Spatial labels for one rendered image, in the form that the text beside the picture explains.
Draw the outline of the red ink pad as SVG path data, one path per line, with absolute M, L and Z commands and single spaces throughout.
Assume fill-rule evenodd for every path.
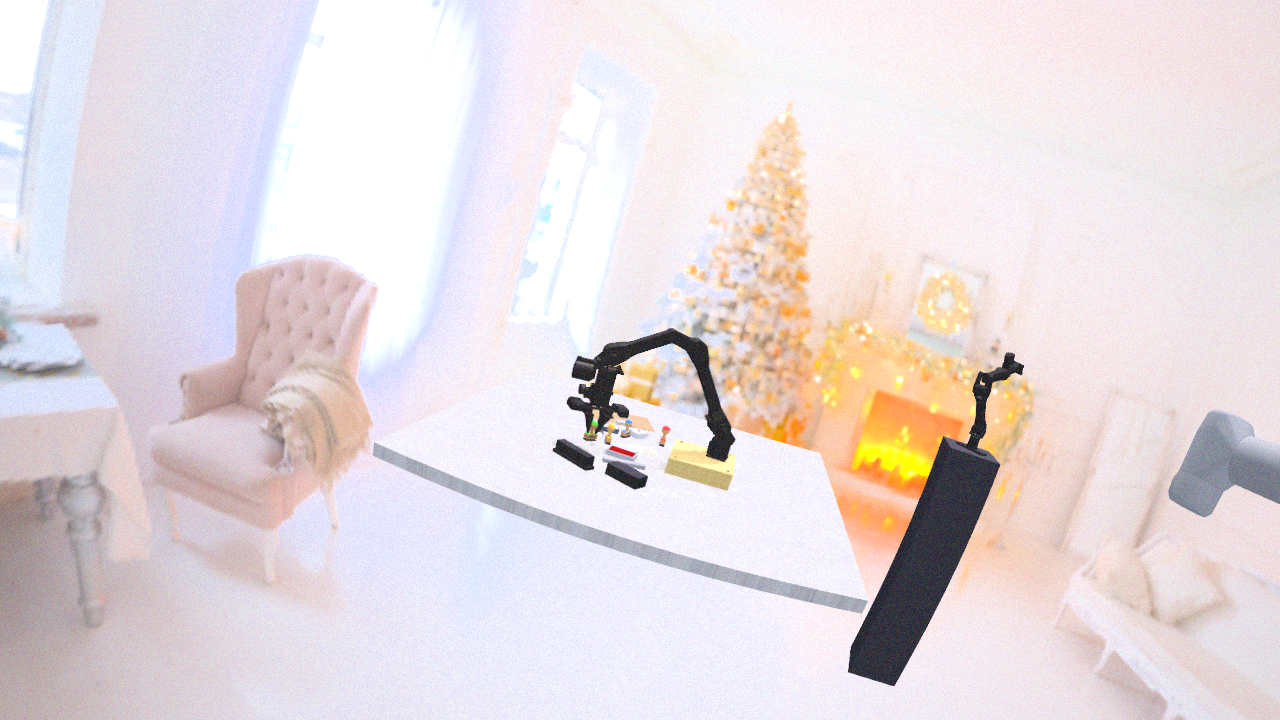
M 628 460 L 628 461 L 634 461 L 635 459 L 637 459 L 637 454 L 636 452 L 630 451 L 627 448 L 621 448 L 621 447 L 614 446 L 614 445 L 611 445 L 608 448 L 605 448 L 605 455 L 612 456 L 612 457 L 620 457 L 620 459 Z

